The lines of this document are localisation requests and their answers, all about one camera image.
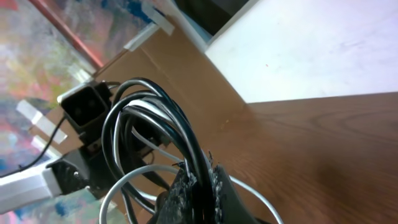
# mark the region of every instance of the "power cord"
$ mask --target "power cord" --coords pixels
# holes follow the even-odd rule
[[[18,170],[14,170],[14,171],[11,171],[11,172],[9,172],[9,173],[7,173],[7,174],[0,175],[0,178],[7,177],[7,176],[9,176],[9,175],[16,174],[16,173],[18,173],[18,172],[22,172],[22,171],[24,171],[24,170],[27,170],[27,169],[31,168],[32,166],[34,166],[37,162],[39,162],[39,161],[41,160],[41,158],[43,158],[45,152],[47,152],[47,150],[49,149],[49,147],[50,147],[50,145],[51,145],[51,142],[53,141],[55,135],[57,134],[58,129],[60,128],[60,126],[62,125],[62,123],[63,123],[65,120],[66,120],[66,117],[62,117],[61,120],[58,122],[58,124],[56,125],[54,131],[52,132],[52,134],[51,134],[51,136],[50,136],[49,141],[48,141],[47,144],[44,146],[42,152],[36,157],[36,159],[34,159],[32,162],[30,162],[30,163],[27,164],[26,166],[19,166],[19,169],[18,169]]]

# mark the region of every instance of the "black cable wire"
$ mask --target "black cable wire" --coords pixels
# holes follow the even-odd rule
[[[123,189],[121,189],[121,192],[122,192],[123,202],[126,206],[127,219],[129,220],[129,223],[138,224],[137,217],[136,214],[134,213],[134,209],[132,207],[129,194]]]
[[[148,155],[149,154],[152,155],[152,159],[150,160],[148,165],[152,165],[155,162],[155,154],[154,154],[153,150],[151,152],[149,152]]]
[[[147,96],[146,101],[150,101],[156,104],[160,109],[166,112],[173,122],[177,125],[181,135],[186,142],[189,152],[192,156],[193,165],[196,171],[196,177],[198,179],[201,191],[203,192],[203,213],[205,215],[205,220],[212,222],[214,219],[214,198],[213,189],[211,186],[211,180],[208,173],[209,167],[205,162],[204,155],[199,146],[198,140],[193,133],[190,125],[187,123],[185,118],[175,109],[174,105],[170,104],[169,101],[162,97]]]
[[[157,96],[164,97],[167,101],[172,102],[171,98],[168,96],[168,94],[156,83],[153,81],[147,79],[147,78],[132,78],[130,80],[125,81],[120,85],[118,88],[112,102],[112,107],[115,106],[117,102],[119,102],[120,98],[122,97],[122,94],[130,87],[134,85],[140,85],[148,88],[152,93],[154,93]]]
[[[113,159],[113,150],[112,150],[112,134],[114,129],[114,124],[116,123],[116,118],[118,117],[119,112],[132,100],[138,100],[145,96],[152,96],[153,94],[149,91],[137,91],[134,92],[121,101],[116,103],[114,107],[111,108],[110,112],[108,113],[101,135],[101,143],[103,147],[103,153],[105,157],[105,161],[109,167],[109,170],[113,174],[115,180],[119,180],[123,173],[119,170],[118,165]],[[149,213],[154,214],[154,205],[151,204],[148,200],[146,200],[129,182],[123,186],[123,189],[129,193],[129,195],[135,200],[140,206],[142,206],[145,210]]]
[[[132,165],[133,165],[134,169],[137,169],[139,167],[146,166],[147,164],[142,160],[141,157],[139,157],[137,155],[136,152],[133,151],[134,146],[132,143],[131,129],[132,129],[135,121],[136,120],[132,119],[132,118],[127,119],[126,126],[124,127],[124,133],[121,134],[121,136],[124,135],[124,137],[123,137],[124,142],[122,142],[122,144],[124,144],[125,150],[127,150],[127,153],[132,158]],[[170,185],[163,178],[161,178],[161,176],[159,174],[157,174],[156,172],[146,172],[145,174],[143,174],[143,176],[145,178],[147,178],[148,180],[150,180],[152,183],[158,185],[159,187],[162,187],[166,190],[170,189]]]
[[[113,130],[113,124],[116,122],[117,115],[119,111],[126,106],[131,100],[136,100],[138,97],[134,97],[133,93],[129,97],[123,98],[120,100],[122,94],[131,86],[134,85],[141,85],[153,93],[155,93],[159,97],[150,97],[154,100],[155,103],[158,104],[159,108],[162,108],[173,120],[173,122],[177,125],[178,129],[180,130],[183,140],[185,141],[186,145],[188,146],[188,150],[190,155],[186,158],[192,158],[193,166],[196,171],[196,176],[198,178],[199,185],[201,187],[201,191],[204,194],[204,199],[201,202],[201,207],[203,208],[203,213],[205,215],[205,220],[207,222],[213,222],[214,219],[214,200],[213,200],[213,191],[211,188],[211,180],[208,173],[208,167],[205,162],[204,155],[200,149],[198,141],[189,125],[188,119],[184,115],[183,111],[179,108],[179,106],[171,100],[171,98],[166,94],[166,92],[161,89],[157,84],[154,82],[146,79],[146,78],[134,78],[132,80],[128,80],[124,82],[119,89],[117,90],[114,101],[112,102],[112,109],[108,114],[108,117],[105,120],[103,126],[103,151],[105,155],[106,162],[108,163],[109,169],[115,176],[115,178],[120,179],[123,175],[118,170],[116,163],[113,161],[112,157],[112,145],[111,145],[111,133]],[[128,185],[128,183],[123,186],[127,187],[129,192],[135,196],[134,199],[137,199],[137,202],[141,204],[146,204],[149,206],[144,198],[138,194],[136,189],[132,185]]]
[[[62,117],[61,120],[58,122],[58,124],[56,125],[54,131],[52,132],[52,134],[50,136],[49,141],[44,146],[42,152],[36,157],[36,159],[34,159],[32,162],[30,162],[26,166],[19,166],[18,170],[14,170],[14,171],[11,171],[11,172],[9,172],[7,174],[1,175],[0,178],[7,177],[9,175],[16,174],[18,172],[22,172],[22,171],[24,171],[26,169],[29,169],[32,166],[34,166],[44,156],[45,152],[47,152],[47,150],[49,149],[49,147],[51,145],[51,142],[53,141],[55,135],[57,134],[58,129],[60,128],[61,124],[65,121],[65,119],[66,119],[66,117]]]
[[[182,156],[187,159],[190,168],[193,168],[193,162],[191,155],[189,154],[187,144],[183,141],[179,133],[173,127],[171,127],[168,122],[160,119],[156,115],[148,112],[140,106],[128,106],[124,108],[123,111],[123,113],[133,114],[134,116],[137,116],[138,118],[147,121],[150,125],[158,129],[164,136],[171,140],[171,142],[175,145],[177,149],[180,150]]]

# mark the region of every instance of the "white panel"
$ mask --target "white panel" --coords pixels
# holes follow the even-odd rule
[[[260,0],[206,54],[247,103],[398,91],[398,1]]]

